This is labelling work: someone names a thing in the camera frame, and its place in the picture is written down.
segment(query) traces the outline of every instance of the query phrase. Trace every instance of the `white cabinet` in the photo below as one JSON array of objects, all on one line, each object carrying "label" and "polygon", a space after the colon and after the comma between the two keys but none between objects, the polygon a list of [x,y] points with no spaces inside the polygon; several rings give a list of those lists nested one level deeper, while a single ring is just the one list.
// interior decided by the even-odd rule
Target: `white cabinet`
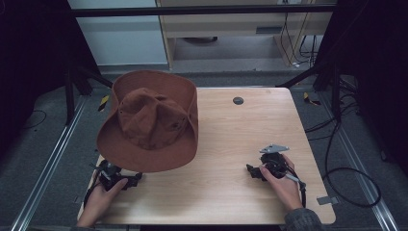
[{"label": "white cabinet", "polygon": [[[156,7],[155,0],[68,2],[72,9]],[[167,65],[158,16],[78,17],[77,20],[102,72],[123,72],[134,65]]]}]

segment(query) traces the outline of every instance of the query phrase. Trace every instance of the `human hand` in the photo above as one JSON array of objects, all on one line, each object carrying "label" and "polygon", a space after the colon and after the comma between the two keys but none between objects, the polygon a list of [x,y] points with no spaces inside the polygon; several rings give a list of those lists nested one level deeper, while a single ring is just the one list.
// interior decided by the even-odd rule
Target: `human hand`
[{"label": "human hand", "polygon": [[[288,166],[294,169],[294,164],[292,161],[287,156],[282,156],[285,158]],[[278,179],[274,177],[264,166],[260,166],[260,171],[275,190],[278,198],[285,205],[288,212],[303,207],[300,201],[299,189],[295,181],[289,179],[288,177]]]},{"label": "human hand", "polygon": [[103,185],[97,182],[89,196],[87,206],[84,208],[82,215],[78,219],[77,226],[93,227],[98,219],[109,209],[112,201],[123,189],[127,181],[127,178],[121,179],[107,192]]}]

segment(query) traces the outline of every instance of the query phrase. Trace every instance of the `black pole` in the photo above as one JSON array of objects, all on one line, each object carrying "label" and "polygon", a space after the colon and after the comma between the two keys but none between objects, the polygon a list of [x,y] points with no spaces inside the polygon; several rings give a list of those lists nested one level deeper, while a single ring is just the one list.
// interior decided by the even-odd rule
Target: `black pole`
[{"label": "black pole", "polygon": [[339,10],[336,4],[293,4],[293,5],[241,5],[199,7],[157,7],[118,9],[73,9],[70,11],[45,10],[47,14],[74,17],[147,16],[180,14],[225,14],[225,13],[324,13]]}]

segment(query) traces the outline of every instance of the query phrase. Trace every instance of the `gray sleeve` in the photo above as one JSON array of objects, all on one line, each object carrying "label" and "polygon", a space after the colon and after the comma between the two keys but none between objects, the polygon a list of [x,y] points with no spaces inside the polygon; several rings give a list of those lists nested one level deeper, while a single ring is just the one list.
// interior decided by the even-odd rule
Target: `gray sleeve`
[{"label": "gray sleeve", "polygon": [[69,231],[97,231],[97,230],[92,228],[71,227]]},{"label": "gray sleeve", "polygon": [[286,229],[288,231],[305,230],[319,231],[324,230],[318,215],[312,210],[301,208],[295,209],[285,216]]}]

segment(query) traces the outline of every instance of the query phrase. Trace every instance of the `black curtain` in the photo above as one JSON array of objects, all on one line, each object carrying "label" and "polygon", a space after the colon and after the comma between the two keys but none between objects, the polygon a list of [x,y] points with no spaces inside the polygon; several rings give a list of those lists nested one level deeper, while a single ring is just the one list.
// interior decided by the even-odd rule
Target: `black curtain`
[{"label": "black curtain", "polygon": [[100,74],[76,19],[44,14],[53,10],[70,7],[65,0],[0,0],[0,160],[37,98],[64,86],[70,67]]},{"label": "black curtain", "polygon": [[357,99],[366,122],[389,160],[408,174],[408,2],[365,2],[339,0],[340,5],[351,3],[356,8],[333,13],[317,63],[352,23],[341,49],[334,53],[340,72],[357,78]]}]

